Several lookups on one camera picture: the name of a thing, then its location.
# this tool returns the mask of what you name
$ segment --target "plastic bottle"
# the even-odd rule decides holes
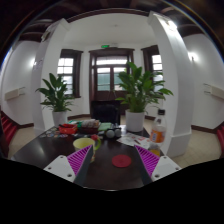
[[[166,133],[166,119],[164,115],[165,110],[159,109],[158,116],[153,122],[152,132],[150,135],[149,150],[158,156],[160,156],[160,148],[164,142]]]

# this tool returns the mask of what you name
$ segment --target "paper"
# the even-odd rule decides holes
[[[139,145],[144,149],[148,149],[150,139],[145,138],[143,136],[134,135],[132,133],[127,133],[126,135],[119,138],[117,141],[125,145],[130,145],[130,146]]]

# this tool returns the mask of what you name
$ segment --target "white plant pot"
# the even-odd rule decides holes
[[[126,114],[126,129],[131,132],[139,132],[143,130],[145,120],[145,112],[132,113],[129,109],[125,111]]]
[[[68,122],[67,119],[67,111],[62,112],[52,112],[54,125],[55,127],[58,127],[59,124],[63,125]]]

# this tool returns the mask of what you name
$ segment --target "green exit sign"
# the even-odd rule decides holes
[[[110,45],[102,45],[101,48],[108,48]]]

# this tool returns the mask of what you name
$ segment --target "red plate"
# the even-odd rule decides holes
[[[112,158],[112,164],[116,167],[127,167],[131,164],[131,158],[126,155],[117,155]]]

